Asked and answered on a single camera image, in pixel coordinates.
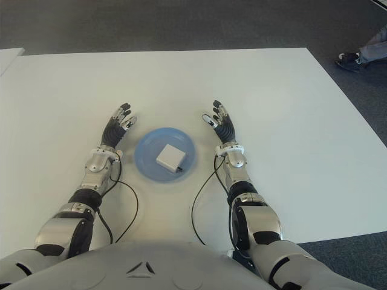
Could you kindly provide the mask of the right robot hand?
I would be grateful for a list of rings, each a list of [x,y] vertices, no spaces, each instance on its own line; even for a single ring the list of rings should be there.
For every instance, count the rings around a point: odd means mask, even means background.
[[[215,100],[213,102],[213,112],[215,114],[212,117],[208,114],[203,114],[203,121],[212,127],[223,144],[229,142],[235,143],[236,135],[233,122],[230,114],[220,101]]]

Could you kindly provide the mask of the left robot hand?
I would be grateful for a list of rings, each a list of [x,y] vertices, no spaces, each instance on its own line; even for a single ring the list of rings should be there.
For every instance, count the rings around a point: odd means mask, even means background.
[[[130,113],[131,105],[129,103],[122,104],[114,111],[103,130],[101,146],[109,146],[113,149],[117,147],[126,131],[137,121],[136,116],[128,118]]]

